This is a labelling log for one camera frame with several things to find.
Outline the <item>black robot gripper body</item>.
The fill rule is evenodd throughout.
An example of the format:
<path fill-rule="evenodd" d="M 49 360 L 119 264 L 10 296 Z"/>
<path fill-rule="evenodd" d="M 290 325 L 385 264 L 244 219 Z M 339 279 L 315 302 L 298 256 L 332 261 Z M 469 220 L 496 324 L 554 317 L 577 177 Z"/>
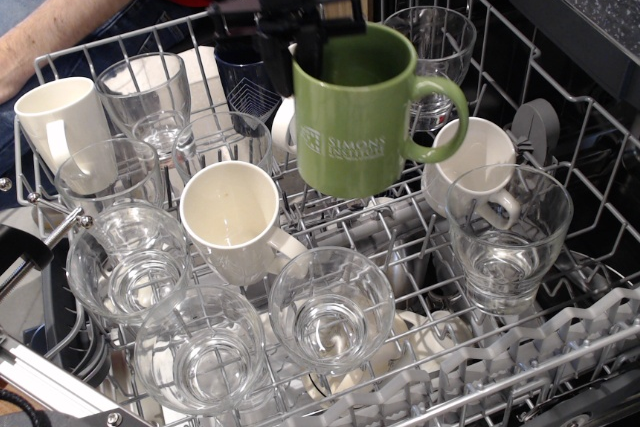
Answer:
<path fill-rule="evenodd" d="M 318 47 L 366 31 L 361 0 L 228 0 L 212 3 L 207 14 L 218 39 L 255 36 Z"/>

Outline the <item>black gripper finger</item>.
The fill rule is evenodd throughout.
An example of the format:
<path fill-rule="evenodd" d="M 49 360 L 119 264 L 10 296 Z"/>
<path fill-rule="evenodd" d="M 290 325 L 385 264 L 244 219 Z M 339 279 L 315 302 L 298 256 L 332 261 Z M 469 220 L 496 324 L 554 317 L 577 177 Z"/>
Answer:
<path fill-rule="evenodd" d="M 297 34 L 297 63 L 316 79 L 321 78 L 326 41 L 323 26 L 304 26 Z"/>
<path fill-rule="evenodd" d="M 275 90 L 282 97 L 292 96 L 294 88 L 289 41 L 259 32 L 257 47 Z"/>

